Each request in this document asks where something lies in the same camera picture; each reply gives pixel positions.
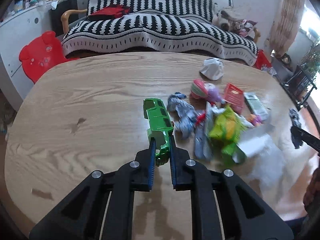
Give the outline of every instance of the red and black fabric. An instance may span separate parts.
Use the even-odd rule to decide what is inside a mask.
[[[131,13],[131,8],[121,4],[110,4],[109,6],[92,13],[88,16],[89,21],[104,21],[120,18]]]

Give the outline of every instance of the green toy car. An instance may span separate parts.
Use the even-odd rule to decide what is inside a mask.
[[[156,139],[156,166],[164,165],[169,160],[169,134],[173,132],[167,109],[161,99],[146,98],[143,100],[144,118],[149,120],[150,129],[147,130],[149,141]]]

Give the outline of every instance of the white cabinet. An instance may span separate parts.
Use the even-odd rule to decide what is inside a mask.
[[[50,8],[50,4],[31,7],[0,24],[0,88],[16,111],[33,87],[22,69],[19,54],[34,38],[52,30]]]

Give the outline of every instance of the floor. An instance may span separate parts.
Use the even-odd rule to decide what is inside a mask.
[[[307,109],[302,109],[301,114],[306,121],[310,133],[319,138],[316,126]],[[28,219],[12,202],[5,185],[4,180],[4,160],[6,151],[5,135],[0,134],[0,201],[5,207],[8,215],[15,221],[16,225],[21,229],[22,233],[28,235],[27,228],[31,228],[34,224]],[[281,199],[276,207],[276,212],[283,220],[292,220],[306,215],[304,211],[302,199],[306,188],[311,180],[311,175],[315,168],[318,167],[318,156],[314,156],[305,166],[296,184]]]

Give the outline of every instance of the striped sofa cover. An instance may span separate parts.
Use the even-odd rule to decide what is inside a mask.
[[[65,55],[77,50],[121,52],[134,47],[156,51],[204,50],[216,57],[241,59],[252,66],[256,44],[211,24],[213,15],[232,0],[89,0],[88,15],[109,4],[133,13],[105,21],[80,21],[63,38]]]

